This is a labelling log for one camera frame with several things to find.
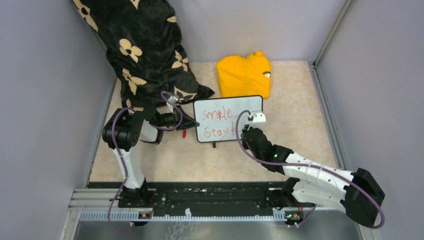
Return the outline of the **black framed whiteboard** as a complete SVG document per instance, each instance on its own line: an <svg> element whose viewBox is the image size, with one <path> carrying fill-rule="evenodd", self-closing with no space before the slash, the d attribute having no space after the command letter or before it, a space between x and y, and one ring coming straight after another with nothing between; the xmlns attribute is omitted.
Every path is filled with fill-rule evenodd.
<svg viewBox="0 0 424 240"><path fill-rule="evenodd" d="M196 100L193 110L194 118L199 123L196 128L199 143L234 141L236 134L241 134L243 127L251 123L249 115L244 113L236 127L239 114L245 110L262 112L263 98L250 95Z"/></svg>

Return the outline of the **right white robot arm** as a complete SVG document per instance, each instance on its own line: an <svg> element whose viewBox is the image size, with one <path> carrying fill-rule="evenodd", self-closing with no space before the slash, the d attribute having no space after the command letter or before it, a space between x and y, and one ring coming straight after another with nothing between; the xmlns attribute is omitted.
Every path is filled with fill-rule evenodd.
<svg viewBox="0 0 424 240"><path fill-rule="evenodd" d="M386 216L381 206L385 193L368 170L349 171L319 164L290 148L272 144L261 129L248 125L242 130L239 144L248 157L268 171L287 177L288 185L281 193L287 206L322 205L364 227L384 226Z"/></svg>

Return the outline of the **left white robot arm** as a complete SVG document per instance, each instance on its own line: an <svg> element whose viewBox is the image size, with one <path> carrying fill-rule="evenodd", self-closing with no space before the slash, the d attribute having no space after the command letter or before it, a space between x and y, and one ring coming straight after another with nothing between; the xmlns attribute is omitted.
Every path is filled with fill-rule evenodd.
<svg viewBox="0 0 424 240"><path fill-rule="evenodd" d="M143 110L126 107L114 112L103 127L102 140L115 154L123 176L122 185L113 198L118 200L118 207L144 207L151 200L137 144L158 145L165 131L183 131L199 125L179 105L168 113L159 113L155 107Z"/></svg>

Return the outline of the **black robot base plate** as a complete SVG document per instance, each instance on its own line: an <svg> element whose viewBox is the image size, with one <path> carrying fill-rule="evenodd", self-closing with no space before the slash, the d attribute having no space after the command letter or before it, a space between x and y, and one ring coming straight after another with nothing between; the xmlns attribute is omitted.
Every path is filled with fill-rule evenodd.
<svg viewBox="0 0 424 240"><path fill-rule="evenodd" d="M148 182L141 193L122 190L114 206L153 208L155 217L271 217L283 209L312 207L289 196L289 181L266 182Z"/></svg>

